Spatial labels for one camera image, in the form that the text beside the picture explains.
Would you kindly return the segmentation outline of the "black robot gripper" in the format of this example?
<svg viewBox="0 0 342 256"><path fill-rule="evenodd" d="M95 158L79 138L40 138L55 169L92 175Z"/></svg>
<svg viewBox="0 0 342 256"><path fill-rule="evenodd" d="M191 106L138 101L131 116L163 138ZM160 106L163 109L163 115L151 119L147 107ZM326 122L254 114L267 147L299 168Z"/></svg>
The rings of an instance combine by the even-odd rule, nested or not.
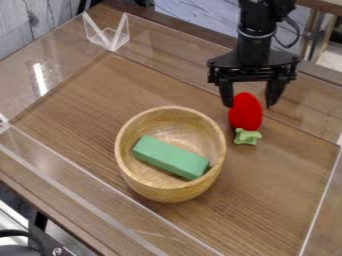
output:
<svg viewBox="0 0 342 256"><path fill-rule="evenodd" d="M264 64L243 64L238 59L236 51L211 58L207 61L207 80L210 83L219 83L223 105L228 108L234 106L232 82L255 81L268 81L266 85L266 106L275 105L287 83L297 79L299 62L301 58L297 55L278 50L270 51L268 61Z"/></svg>

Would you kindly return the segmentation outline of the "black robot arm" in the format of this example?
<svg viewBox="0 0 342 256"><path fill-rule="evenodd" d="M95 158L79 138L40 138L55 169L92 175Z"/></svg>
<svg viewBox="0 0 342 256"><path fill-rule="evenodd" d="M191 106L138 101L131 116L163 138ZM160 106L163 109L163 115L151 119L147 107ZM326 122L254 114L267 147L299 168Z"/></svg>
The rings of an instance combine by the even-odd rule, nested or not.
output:
<svg viewBox="0 0 342 256"><path fill-rule="evenodd" d="M266 106L281 99L287 84L297 79L301 57L271 48L279 22L299 31L289 17L295 0L238 0L240 14L236 48L207 61L207 81L219 88L223 105L234 106L234 83L266 83Z"/></svg>

